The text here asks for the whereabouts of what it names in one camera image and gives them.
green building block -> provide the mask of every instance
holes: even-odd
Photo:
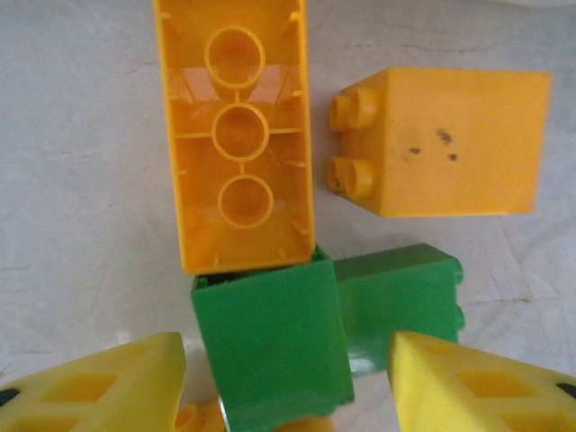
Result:
[[[460,262],[426,244],[334,263],[350,368],[386,369],[392,332],[412,330],[456,342],[464,315],[456,286]]]
[[[192,291],[229,430],[269,431],[354,399],[332,261],[198,277]]]

yellow building block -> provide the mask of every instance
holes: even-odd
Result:
[[[551,77],[394,67],[330,107],[330,187],[381,216],[531,212]]]
[[[185,377],[180,335],[161,333],[0,388],[2,432],[167,432]]]
[[[412,332],[388,367],[402,432],[574,432],[576,378]]]
[[[184,407],[176,418],[174,432],[225,432],[220,402],[215,400],[200,408]],[[280,426],[275,432],[336,432],[329,417],[311,417]]]
[[[305,0],[153,0],[184,271],[315,248]]]

toy building block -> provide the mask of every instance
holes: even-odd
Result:
[[[161,333],[0,387],[0,430],[167,432],[184,378],[180,335]]]
[[[305,0],[153,0],[184,271],[311,261]]]
[[[389,217],[531,212],[551,77],[393,67],[334,98],[329,184]]]
[[[215,400],[200,408],[187,405],[176,417],[174,432],[224,432],[226,424],[220,410],[220,402]]]
[[[275,432],[336,432],[329,417],[309,417],[280,426]]]
[[[198,277],[193,306],[229,429],[269,431],[354,398],[334,268]]]
[[[215,400],[203,407],[186,406],[176,418],[175,432],[223,432],[227,430],[220,410],[220,402]],[[287,423],[275,432],[336,432],[328,417],[310,417]]]
[[[354,376],[386,369],[394,331],[457,341],[464,273],[453,256],[420,244],[336,261],[334,270]]]
[[[576,431],[576,378],[400,332],[388,368],[402,432]]]

white table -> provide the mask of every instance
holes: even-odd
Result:
[[[185,401],[216,394],[180,269],[150,9],[0,4],[0,383],[177,330]],[[576,374],[576,7],[310,0],[309,29],[317,241],[334,258],[420,241],[455,255],[464,344]],[[533,214],[384,220],[328,191],[331,96],[399,65],[553,71]],[[385,374],[355,388],[338,430],[398,429]]]

orange building block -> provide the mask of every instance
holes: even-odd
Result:
[[[220,402],[185,406],[176,417],[174,432],[223,432],[227,430]],[[309,417],[278,427],[275,432],[336,432],[329,417]]]
[[[381,216],[531,212],[551,77],[394,67],[330,107],[330,187]]]
[[[154,0],[184,271],[309,262],[304,0]]]

